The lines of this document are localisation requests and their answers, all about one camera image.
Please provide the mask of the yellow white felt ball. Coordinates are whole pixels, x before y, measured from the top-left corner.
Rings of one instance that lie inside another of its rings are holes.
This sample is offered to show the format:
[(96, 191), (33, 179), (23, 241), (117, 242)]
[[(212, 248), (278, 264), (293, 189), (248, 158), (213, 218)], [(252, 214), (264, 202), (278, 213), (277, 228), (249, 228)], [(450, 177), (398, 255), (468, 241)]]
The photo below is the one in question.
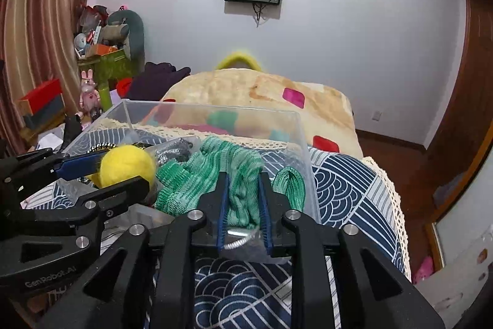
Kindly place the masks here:
[(155, 159), (145, 150), (130, 144), (107, 152), (97, 165), (97, 172), (87, 176), (98, 188), (106, 188), (141, 177), (152, 187), (155, 183)]

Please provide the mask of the pink plush slipper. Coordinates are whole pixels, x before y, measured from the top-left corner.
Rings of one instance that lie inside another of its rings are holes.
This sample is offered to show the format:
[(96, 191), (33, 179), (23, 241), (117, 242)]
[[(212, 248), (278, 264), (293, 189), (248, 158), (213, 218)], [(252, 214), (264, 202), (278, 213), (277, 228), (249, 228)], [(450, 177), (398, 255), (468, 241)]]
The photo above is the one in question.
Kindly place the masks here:
[(434, 261), (431, 256), (426, 256), (413, 276), (413, 284), (418, 284), (432, 276), (434, 273)]

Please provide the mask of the red box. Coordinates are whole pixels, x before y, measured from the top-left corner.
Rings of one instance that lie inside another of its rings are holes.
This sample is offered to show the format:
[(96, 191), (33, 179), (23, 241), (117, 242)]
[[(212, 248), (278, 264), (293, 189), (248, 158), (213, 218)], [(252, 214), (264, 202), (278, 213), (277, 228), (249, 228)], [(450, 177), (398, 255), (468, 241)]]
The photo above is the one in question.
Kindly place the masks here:
[(34, 115), (62, 93), (58, 78), (43, 82), (18, 101), (18, 109), (22, 115)]

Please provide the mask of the blue white patterned tablecloth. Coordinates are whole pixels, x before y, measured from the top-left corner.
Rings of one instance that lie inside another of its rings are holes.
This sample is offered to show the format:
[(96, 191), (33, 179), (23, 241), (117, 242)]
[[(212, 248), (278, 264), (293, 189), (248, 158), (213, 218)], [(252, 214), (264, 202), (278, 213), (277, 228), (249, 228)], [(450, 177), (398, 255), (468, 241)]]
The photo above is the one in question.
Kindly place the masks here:
[(35, 292), (71, 282), (73, 313), (49, 316), (51, 327), (138, 328), (142, 296), (160, 257), (150, 315), (152, 328), (192, 325), (196, 257), (225, 249), (229, 226), (245, 216), (263, 234), (266, 253), (291, 259), (293, 328), (411, 328), (422, 299), (413, 285), (357, 227), (334, 229), (303, 213), (292, 188), (277, 192), (258, 156), (208, 138), (184, 163), (155, 169), (158, 204), (176, 218), (148, 229), (132, 225), (100, 251), (105, 218), (126, 212), (149, 191), (134, 175), (82, 196), (68, 210), (21, 210), (5, 244), (2, 284)]

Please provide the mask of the silver grey glitter fabric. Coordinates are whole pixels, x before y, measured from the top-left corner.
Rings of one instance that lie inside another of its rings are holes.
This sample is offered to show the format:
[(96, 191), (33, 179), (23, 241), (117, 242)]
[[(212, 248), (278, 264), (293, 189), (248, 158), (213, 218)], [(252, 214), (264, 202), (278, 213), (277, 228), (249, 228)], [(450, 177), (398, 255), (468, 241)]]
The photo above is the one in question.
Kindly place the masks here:
[(155, 162), (162, 166), (167, 162), (174, 160), (176, 162), (187, 162), (192, 154), (194, 144), (185, 138), (173, 138), (169, 141), (159, 144), (155, 148)]

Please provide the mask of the green bottle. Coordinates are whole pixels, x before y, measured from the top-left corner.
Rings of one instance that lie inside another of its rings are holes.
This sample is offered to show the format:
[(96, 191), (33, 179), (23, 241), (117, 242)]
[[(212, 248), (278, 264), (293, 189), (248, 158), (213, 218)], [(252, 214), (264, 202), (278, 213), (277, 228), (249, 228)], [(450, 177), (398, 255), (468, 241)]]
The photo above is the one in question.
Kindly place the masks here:
[(106, 112), (112, 107), (112, 100), (109, 89), (109, 82), (107, 80), (99, 83), (98, 91), (100, 94), (100, 105), (101, 109)]

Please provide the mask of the pink bunny toy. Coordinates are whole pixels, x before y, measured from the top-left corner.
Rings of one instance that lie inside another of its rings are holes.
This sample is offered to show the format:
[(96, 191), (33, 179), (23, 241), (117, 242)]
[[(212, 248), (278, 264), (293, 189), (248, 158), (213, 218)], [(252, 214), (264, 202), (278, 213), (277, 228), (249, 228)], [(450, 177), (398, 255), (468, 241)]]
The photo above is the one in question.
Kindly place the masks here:
[(101, 114), (100, 94), (96, 89), (91, 68), (81, 72), (79, 107), (92, 121), (96, 120)]

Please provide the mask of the wooden wardrobe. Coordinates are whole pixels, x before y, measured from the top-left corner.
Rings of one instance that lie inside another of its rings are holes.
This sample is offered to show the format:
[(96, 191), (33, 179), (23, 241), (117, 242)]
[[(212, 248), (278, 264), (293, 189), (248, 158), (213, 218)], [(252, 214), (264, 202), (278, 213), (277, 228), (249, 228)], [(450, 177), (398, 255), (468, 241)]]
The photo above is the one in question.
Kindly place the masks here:
[(492, 0), (466, 0), (465, 34), (454, 86), (415, 177), (425, 195), (448, 191), (424, 223), (432, 270), (445, 264), (436, 226), (466, 191), (491, 148)]

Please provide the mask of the red cloth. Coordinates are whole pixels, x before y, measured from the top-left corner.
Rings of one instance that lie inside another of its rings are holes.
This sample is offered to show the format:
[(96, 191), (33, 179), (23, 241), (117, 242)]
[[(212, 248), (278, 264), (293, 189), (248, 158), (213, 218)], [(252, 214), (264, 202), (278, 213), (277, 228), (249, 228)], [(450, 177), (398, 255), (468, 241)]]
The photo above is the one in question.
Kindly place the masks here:
[(127, 97), (127, 93), (129, 92), (132, 82), (133, 78), (122, 78), (117, 82), (115, 89), (120, 98)]

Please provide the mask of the dark purple garment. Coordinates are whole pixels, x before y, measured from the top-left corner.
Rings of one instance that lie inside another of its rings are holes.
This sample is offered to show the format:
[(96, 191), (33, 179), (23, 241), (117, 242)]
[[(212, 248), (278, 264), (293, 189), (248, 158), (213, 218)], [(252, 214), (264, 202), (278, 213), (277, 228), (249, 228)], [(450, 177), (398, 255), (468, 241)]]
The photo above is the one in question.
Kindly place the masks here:
[(168, 90), (183, 78), (190, 76), (191, 69), (177, 69), (169, 63), (147, 62), (144, 71), (132, 79), (125, 97), (130, 100), (160, 101)]

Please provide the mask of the green storage box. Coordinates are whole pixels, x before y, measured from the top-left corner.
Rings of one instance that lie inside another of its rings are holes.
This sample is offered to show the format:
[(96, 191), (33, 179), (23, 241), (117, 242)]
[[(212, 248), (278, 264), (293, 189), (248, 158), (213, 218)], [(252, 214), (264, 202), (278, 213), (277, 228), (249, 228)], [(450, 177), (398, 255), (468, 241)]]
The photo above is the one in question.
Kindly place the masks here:
[(138, 73), (138, 64), (127, 58), (123, 49), (102, 56), (82, 58), (78, 66), (80, 71), (91, 69), (97, 84), (107, 83), (110, 79), (131, 78)]

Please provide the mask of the grey green plush pillow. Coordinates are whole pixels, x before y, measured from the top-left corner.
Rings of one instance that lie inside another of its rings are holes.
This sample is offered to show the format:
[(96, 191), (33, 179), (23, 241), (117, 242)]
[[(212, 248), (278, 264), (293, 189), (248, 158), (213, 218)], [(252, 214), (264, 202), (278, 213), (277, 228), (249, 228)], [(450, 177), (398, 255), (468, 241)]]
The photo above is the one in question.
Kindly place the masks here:
[(126, 58), (132, 62), (143, 63), (145, 36), (141, 17), (132, 10), (111, 13), (106, 25), (100, 30), (99, 43), (108, 46), (122, 45)]

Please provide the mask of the beige patchwork blanket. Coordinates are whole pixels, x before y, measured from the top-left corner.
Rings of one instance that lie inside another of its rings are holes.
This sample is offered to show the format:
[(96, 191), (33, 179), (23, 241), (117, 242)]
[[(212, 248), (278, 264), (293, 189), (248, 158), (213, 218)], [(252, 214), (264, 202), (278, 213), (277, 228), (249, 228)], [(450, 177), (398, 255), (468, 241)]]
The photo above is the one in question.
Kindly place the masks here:
[(337, 144), (342, 154), (363, 158), (352, 108), (340, 91), (246, 68), (192, 74), (174, 84), (164, 100), (182, 104), (253, 107), (297, 112), (309, 145), (315, 138)]

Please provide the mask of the yellow plush headrest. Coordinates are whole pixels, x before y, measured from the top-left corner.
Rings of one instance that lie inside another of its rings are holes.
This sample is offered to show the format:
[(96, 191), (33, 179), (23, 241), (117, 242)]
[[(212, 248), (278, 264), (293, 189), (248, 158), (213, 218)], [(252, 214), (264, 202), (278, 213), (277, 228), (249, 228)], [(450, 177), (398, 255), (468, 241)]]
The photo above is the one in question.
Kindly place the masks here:
[(248, 53), (244, 52), (234, 52), (226, 56), (216, 65), (215, 70), (222, 70), (228, 68), (245, 68), (254, 70), (257, 72), (262, 72), (262, 67), (256, 58)]

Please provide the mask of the striped brown curtain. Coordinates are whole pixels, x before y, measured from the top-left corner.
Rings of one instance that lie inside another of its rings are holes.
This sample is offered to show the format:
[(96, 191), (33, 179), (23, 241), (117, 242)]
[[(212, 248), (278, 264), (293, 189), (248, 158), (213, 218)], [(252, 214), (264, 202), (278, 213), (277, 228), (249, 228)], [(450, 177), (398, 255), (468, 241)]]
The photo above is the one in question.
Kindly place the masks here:
[(87, 0), (1, 0), (1, 137), (14, 154), (26, 150), (18, 101), (40, 84), (60, 81), (68, 110), (79, 107), (74, 33)]

